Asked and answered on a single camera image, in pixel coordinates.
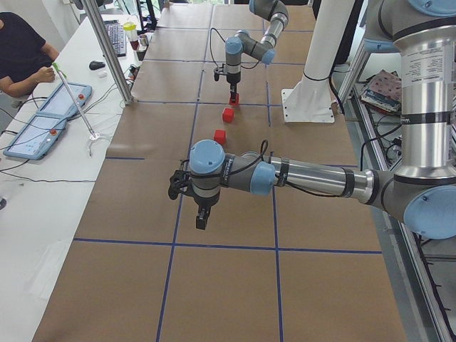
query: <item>white table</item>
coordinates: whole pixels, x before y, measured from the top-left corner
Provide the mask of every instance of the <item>white table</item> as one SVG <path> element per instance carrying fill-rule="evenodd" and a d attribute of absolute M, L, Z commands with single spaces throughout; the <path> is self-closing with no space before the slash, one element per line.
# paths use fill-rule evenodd
<path fill-rule="evenodd" d="M 104 19 L 127 16 L 106 16 Z M 108 66 L 91 71 L 92 60 L 103 60 L 89 20 L 85 20 L 58 57 L 68 81 L 93 87 L 90 105 L 114 84 Z M 119 58 L 123 70 L 139 65 L 136 53 L 128 46 L 127 56 Z M 106 70 L 108 76 L 99 78 Z M 33 92 L 47 96 L 59 84 L 42 83 Z M 114 90 L 105 101 L 88 112 L 88 119 L 97 133 L 112 136 L 123 111 L 122 98 Z M 36 107 L 27 103 L 16 119 L 28 121 Z M 23 126 L 15 120 L 8 127 L 18 131 Z M 9 145 L 9 134 L 0 137 L 0 147 Z M 50 153 L 42 160 L 9 171 L 35 180 L 96 180 L 109 140 L 92 145 L 87 151 L 89 132 L 81 118 L 67 124 Z M 0 170 L 24 160 L 0 155 Z M 92 191 L 92 182 L 29 182 L 0 174 L 0 195 L 8 201 L 0 210 L 0 341 L 31 341 L 48 303 L 71 240 Z"/>

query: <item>person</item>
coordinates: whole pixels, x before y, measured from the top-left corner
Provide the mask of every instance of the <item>person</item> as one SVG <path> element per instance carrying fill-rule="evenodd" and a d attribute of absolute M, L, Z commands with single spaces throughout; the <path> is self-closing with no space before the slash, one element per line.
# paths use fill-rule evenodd
<path fill-rule="evenodd" d="M 0 12 L 0 90 L 13 98 L 30 94 L 39 83 L 52 82 L 58 51 L 20 16 Z"/>

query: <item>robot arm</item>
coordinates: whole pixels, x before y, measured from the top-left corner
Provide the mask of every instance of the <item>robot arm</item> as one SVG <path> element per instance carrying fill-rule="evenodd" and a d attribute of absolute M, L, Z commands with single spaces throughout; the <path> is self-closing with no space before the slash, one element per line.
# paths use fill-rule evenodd
<path fill-rule="evenodd" d="M 280 33 L 288 24 L 288 11 L 280 0 L 251 0 L 249 8 L 253 14 L 270 21 L 270 24 L 261 41 L 250 38 L 249 32 L 245 30 L 238 31 L 225 41 L 226 63 L 214 69 L 214 79 L 218 81 L 220 75 L 227 77 L 231 105 L 239 104 L 237 84 L 241 80 L 242 54 L 270 64 L 276 55 L 274 47 Z"/>
<path fill-rule="evenodd" d="M 456 168 L 450 157 L 456 1 L 370 0 L 368 10 L 366 37 L 392 39 L 402 55 L 402 165 L 394 173 L 361 172 L 266 158 L 264 150 L 238 157 L 203 140 L 191 149 L 190 170 L 176 171 L 169 190 L 171 198 L 194 197 L 197 227 L 206 227 L 221 187 L 266 195 L 275 185 L 356 198 L 431 239 L 456 235 Z"/>

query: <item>yellow cap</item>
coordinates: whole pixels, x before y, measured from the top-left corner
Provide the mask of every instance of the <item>yellow cap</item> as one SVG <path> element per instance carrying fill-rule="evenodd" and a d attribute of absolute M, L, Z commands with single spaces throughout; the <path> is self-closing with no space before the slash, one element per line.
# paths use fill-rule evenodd
<path fill-rule="evenodd" d="M 123 29 L 126 31 L 133 31 L 136 29 L 136 24 L 129 21 L 129 22 L 123 24 Z"/>

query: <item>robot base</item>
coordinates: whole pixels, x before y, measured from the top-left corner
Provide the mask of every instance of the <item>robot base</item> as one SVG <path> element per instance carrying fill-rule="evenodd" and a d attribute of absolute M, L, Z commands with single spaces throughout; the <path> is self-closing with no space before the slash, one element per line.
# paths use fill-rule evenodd
<path fill-rule="evenodd" d="M 286 123 L 334 123 L 327 82 L 303 78 L 294 89 L 282 90 L 282 105 Z"/>

